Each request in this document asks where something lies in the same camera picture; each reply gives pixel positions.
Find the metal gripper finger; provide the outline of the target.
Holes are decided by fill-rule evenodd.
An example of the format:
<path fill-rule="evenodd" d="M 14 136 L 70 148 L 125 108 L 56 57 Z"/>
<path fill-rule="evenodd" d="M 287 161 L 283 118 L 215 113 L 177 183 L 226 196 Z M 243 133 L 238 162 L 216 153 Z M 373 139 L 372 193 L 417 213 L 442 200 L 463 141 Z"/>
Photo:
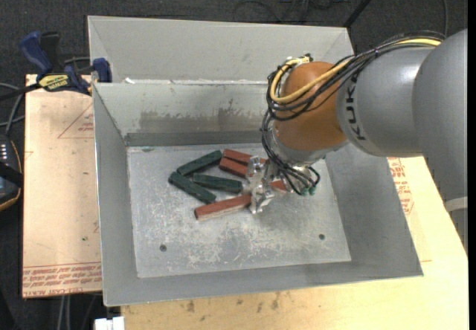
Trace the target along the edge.
<path fill-rule="evenodd" d="M 266 161 L 259 156 L 251 156 L 248 161 L 246 180 L 250 184 L 260 184 L 266 173 Z"/>
<path fill-rule="evenodd" d="M 274 198 L 272 190 L 253 190 L 251 193 L 251 203 L 249 210 L 253 214 L 261 213 L 263 208 L 267 206 Z"/>

